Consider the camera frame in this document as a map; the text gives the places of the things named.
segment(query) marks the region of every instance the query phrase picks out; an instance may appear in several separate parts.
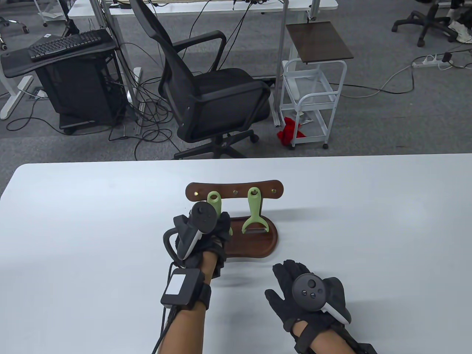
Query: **green handle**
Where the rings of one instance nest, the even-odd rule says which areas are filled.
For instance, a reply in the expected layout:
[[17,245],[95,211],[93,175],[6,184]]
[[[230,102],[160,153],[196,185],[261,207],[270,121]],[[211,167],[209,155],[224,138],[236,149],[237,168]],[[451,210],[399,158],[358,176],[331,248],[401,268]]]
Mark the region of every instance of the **green handle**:
[[[219,217],[221,215],[221,195],[218,192],[209,192],[207,196],[207,203],[213,205],[213,208],[215,208],[216,215]],[[233,229],[229,228],[229,235],[233,235]]]
[[247,200],[249,202],[249,210],[251,211],[251,216],[243,224],[243,234],[246,233],[247,227],[255,222],[263,224],[266,232],[269,232],[269,225],[267,224],[266,220],[261,217],[262,196],[259,188],[249,188],[249,191],[247,192]]

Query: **office chair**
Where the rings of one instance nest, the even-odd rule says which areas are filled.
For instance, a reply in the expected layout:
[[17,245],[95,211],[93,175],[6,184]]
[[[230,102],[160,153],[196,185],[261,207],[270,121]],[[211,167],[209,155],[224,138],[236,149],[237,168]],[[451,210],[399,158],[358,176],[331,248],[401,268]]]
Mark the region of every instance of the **office chair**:
[[424,36],[430,27],[437,28],[448,35],[447,40],[449,42],[455,42],[457,39],[457,32],[448,27],[450,18],[449,17],[436,17],[439,9],[439,3],[441,0],[434,0],[433,4],[428,11],[428,14],[422,14],[419,11],[413,11],[406,20],[395,21],[392,27],[392,32],[398,31],[398,26],[401,25],[420,25],[423,26],[423,30],[418,39],[418,47],[424,47]]
[[[237,68],[217,70],[226,45],[221,31],[213,31],[172,43],[169,35],[143,0],[130,0],[138,22],[157,41],[166,58],[159,94],[167,100],[179,125],[177,136],[187,143],[211,139],[210,143],[176,153],[174,159],[212,152],[233,158],[245,157],[231,147],[247,137],[256,143],[259,137],[249,127],[270,114],[270,89]],[[179,52],[192,45],[221,39],[218,53],[208,73],[193,76],[179,57]]]
[[[11,23],[19,24],[19,25],[23,26],[23,32],[26,33],[26,34],[29,33],[29,29],[28,29],[28,27],[25,26],[25,24],[23,24],[19,21],[15,21],[15,20],[7,20],[7,19],[3,18],[2,16],[0,16],[0,29],[2,27],[10,26]],[[2,38],[1,30],[0,30],[0,50],[6,51],[7,49],[8,49],[7,44],[5,43],[5,41]]]

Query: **cart wheel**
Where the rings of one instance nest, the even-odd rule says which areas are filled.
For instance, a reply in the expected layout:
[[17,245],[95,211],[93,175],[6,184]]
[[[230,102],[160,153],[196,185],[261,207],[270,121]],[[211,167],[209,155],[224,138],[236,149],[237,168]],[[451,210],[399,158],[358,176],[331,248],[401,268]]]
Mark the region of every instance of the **cart wheel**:
[[256,135],[256,134],[253,134],[253,135],[249,136],[249,139],[251,140],[251,142],[252,142],[253,144],[255,144],[255,143],[257,143],[257,142],[259,141],[259,136]]
[[72,135],[76,131],[75,128],[65,128],[64,129],[64,134],[65,135]]

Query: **gray carpet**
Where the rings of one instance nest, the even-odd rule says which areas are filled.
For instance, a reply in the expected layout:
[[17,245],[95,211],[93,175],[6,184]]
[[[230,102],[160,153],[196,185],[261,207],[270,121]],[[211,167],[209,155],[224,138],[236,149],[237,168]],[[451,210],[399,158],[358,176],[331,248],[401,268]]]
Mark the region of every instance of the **gray carpet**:
[[[442,53],[456,47],[448,43],[441,33],[432,31],[426,37],[426,46],[417,48],[420,29],[404,26],[398,33],[391,32],[396,19],[406,18],[413,9],[427,11],[427,6],[413,0],[338,0],[339,9],[326,11],[320,20],[332,21],[353,52],[355,58],[348,61],[346,83],[380,87],[393,73],[408,66],[420,55]],[[61,34],[63,24],[51,24],[44,28],[41,19],[31,6],[14,8],[0,5],[2,16],[19,19],[28,24],[31,33],[22,34],[21,28],[2,29],[11,50],[35,42],[45,33]],[[229,35],[240,15],[202,15],[193,35],[214,29]],[[195,16],[163,17],[162,23],[172,40],[188,37]],[[225,66],[237,66],[253,75],[275,72],[280,14],[249,14]],[[155,43],[149,39],[135,19],[120,20],[125,40],[139,44],[159,61]],[[77,21],[81,30],[88,30],[88,21]],[[189,50],[185,60],[192,70],[206,71],[217,50],[216,43],[197,46]],[[144,79],[159,76],[161,69],[146,54],[129,46],[134,66],[144,68]],[[471,60],[469,54],[453,57],[456,64]],[[415,90],[404,95],[380,93],[367,99],[342,98],[333,125],[329,150],[317,143],[298,145],[289,151],[276,138],[277,128],[272,120],[254,125],[261,137],[258,144],[249,141],[238,143],[236,148],[248,157],[279,156],[334,156],[381,155],[472,152],[472,124],[470,112],[470,82],[472,72],[451,69],[444,72],[436,68],[415,71]],[[40,85],[35,79],[32,86]],[[393,91],[408,90],[410,74],[399,74],[387,86]],[[365,95],[372,91],[345,87],[348,95]],[[27,117],[32,101],[22,99],[9,120],[0,122],[0,193],[4,190],[14,170],[24,163],[133,160],[134,140],[108,141],[108,132],[87,136],[63,136],[40,121],[31,121],[17,132],[6,130],[6,124],[16,118]],[[58,127],[58,114],[48,101],[36,104],[34,116],[46,119]],[[174,122],[167,127],[175,132]],[[132,134],[133,127],[126,126]],[[123,128],[113,136],[119,136]],[[191,147],[172,138],[179,149]],[[170,142],[143,143],[137,157],[140,160],[171,159],[176,152]]]

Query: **power strip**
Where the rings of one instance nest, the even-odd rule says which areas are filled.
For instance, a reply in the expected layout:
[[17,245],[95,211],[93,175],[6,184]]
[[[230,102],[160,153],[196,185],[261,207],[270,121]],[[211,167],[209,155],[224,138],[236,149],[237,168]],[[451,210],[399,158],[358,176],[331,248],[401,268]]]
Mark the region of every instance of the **power strip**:
[[418,67],[450,67],[453,62],[450,60],[449,62],[443,62],[440,59],[438,59],[438,56],[435,55],[433,59],[428,60],[429,57],[427,57],[425,60],[420,61],[419,63],[413,63],[412,67],[418,68]]

